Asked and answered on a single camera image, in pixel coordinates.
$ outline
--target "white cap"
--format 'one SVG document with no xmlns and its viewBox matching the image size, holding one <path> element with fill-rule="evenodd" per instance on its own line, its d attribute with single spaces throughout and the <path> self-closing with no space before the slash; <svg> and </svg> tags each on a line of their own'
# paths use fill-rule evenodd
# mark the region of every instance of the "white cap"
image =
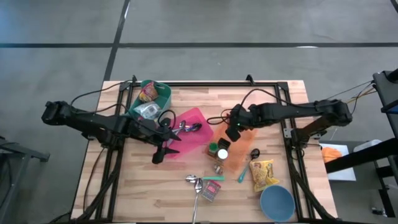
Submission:
<svg viewBox="0 0 398 224">
<path fill-rule="evenodd" d="M 219 159 L 226 159 L 228 157 L 228 151 L 225 150 L 225 149 L 220 149 L 217 152 L 217 156 L 218 156 Z"/>
</svg>

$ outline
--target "pink tray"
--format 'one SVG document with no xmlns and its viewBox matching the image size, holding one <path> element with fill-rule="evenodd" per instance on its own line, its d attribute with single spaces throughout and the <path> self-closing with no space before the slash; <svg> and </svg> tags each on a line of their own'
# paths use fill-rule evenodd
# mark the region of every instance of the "pink tray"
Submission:
<svg viewBox="0 0 398 224">
<path fill-rule="evenodd" d="M 199 108 L 192 108 L 185 113 L 181 114 L 176 118 L 175 126 L 182 120 L 185 120 L 185 125 L 193 125 L 195 123 L 201 123 L 201 128 L 198 131 L 186 133 L 184 131 L 179 132 L 178 136 L 181 141 L 173 141 L 169 148 L 180 151 L 177 154 L 167 154 L 167 158 L 176 159 L 183 156 L 184 154 L 194 150 L 198 146 L 207 145 L 213 137 L 213 130 L 210 125 L 206 122 L 205 117 L 200 112 Z"/>
</svg>

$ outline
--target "blue spoon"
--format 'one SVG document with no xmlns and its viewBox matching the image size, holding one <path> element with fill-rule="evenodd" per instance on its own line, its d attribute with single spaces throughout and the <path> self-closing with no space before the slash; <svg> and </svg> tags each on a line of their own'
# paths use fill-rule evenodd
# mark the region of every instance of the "blue spoon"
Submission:
<svg viewBox="0 0 398 224">
<path fill-rule="evenodd" d="M 260 150 L 259 149 L 253 149 L 250 152 L 250 157 L 251 157 L 250 161 L 252 161 L 253 159 L 257 159 L 259 156 L 260 156 Z M 242 174 L 239 176 L 239 178 L 238 178 L 238 182 L 239 183 L 243 182 L 243 178 L 246 175 L 246 171 L 248 171 L 250 161 L 249 161 L 248 165 L 244 168 Z"/>
</svg>

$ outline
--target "snack bag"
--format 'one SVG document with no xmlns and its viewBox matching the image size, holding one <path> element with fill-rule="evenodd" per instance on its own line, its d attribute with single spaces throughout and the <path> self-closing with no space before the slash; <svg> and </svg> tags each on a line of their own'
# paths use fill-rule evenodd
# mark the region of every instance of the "snack bag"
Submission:
<svg viewBox="0 0 398 224">
<path fill-rule="evenodd" d="M 279 183 L 279 180 L 274 178 L 272 163 L 274 163 L 273 159 L 269 161 L 250 162 L 251 174 L 255 183 L 255 192 L 262 191 L 269 185 Z"/>
<path fill-rule="evenodd" d="M 138 98 L 143 102 L 151 102 L 156 99 L 159 95 L 155 89 L 155 82 L 150 82 L 144 86 L 138 95 Z"/>
</svg>

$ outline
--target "orange object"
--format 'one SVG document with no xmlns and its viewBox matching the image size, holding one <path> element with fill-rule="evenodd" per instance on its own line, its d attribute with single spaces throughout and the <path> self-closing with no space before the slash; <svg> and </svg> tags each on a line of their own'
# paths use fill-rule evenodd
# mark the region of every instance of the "orange object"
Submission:
<svg viewBox="0 0 398 224">
<path fill-rule="evenodd" d="M 322 149 L 322 156 L 323 161 L 327 163 L 337 158 L 340 158 L 343 155 L 341 155 L 341 152 L 337 149 L 333 149 L 332 147 L 324 147 Z"/>
<path fill-rule="evenodd" d="M 226 123 L 219 124 L 210 142 L 218 142 L 220 138 L 224 138 L 231 143 L 228 148 L 228 157 L 223 162 L 223 167 L 224 170 L 235 173 L 236 171 L 242 170 L 242 164 L 248 156 L 248 150 L 250 149 L 250 145 L 254 141 L 257 130 L 254 129 L 252 131 L 243 131 L 240 133 L 241 137 L 239 138 L 239 140 L 237 140 L 236 142 L 232 142 L 225 134 L 225 130 L 227 129 L 227 127 L 228 125 Z"/>
</svg>

